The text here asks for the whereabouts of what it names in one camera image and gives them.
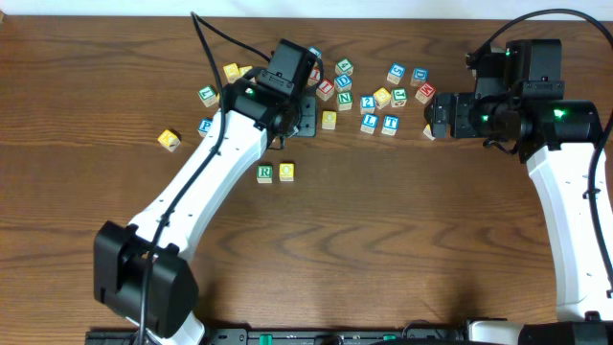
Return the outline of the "yellow O block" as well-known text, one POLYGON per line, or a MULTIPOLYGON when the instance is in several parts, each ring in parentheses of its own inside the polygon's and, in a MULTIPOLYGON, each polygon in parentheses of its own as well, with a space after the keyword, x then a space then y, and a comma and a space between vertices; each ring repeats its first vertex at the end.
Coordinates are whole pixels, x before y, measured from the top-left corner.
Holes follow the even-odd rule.
POLYGON ((322 112, 322 129, 335 130, 337 113, 335 111, 324 110, 322 112))
POLYGON ((295 164, 294 163, 281 163, 279 165, 279 179, 282 182, 292 182, 295 178, 295 164))

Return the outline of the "green R block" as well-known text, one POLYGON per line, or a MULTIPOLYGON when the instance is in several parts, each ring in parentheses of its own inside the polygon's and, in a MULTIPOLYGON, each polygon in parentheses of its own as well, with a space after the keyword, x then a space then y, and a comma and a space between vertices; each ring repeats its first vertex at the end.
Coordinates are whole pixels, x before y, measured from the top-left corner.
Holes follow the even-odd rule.
POLYGON ((261 184, 271 184, 273 182, 273 166, 258 165, 257 166, 257 181, 261 184))

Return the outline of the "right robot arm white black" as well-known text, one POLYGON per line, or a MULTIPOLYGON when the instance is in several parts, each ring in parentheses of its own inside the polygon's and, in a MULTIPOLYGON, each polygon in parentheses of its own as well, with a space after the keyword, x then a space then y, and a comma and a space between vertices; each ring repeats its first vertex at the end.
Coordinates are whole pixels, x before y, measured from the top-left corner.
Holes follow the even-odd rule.
POLYGON ((468 344, 609 344, 612 210, 605 161, 590 167, 602 134, 590 101, 564 97, 561 43, 522 39, 466 58, 470 93, 440 93, 424 109, 431 135, 481 138, 526 165, 546 220, 556 274, 554 323, 470 320, 468 344))

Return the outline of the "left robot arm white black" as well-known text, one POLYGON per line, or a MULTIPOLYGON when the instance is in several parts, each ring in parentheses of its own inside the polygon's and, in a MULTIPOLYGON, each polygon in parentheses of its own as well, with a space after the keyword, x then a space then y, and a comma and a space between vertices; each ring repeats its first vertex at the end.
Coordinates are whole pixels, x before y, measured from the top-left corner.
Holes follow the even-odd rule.
POLYGON ((305 75, 256 68, 221 92, 212 126, 178 174, 126 226, 94 240, 94 296, 138 326, 135 344, 197 344, 195 249, 222 201, 275 139, 311 137, 316 100, 305 75))

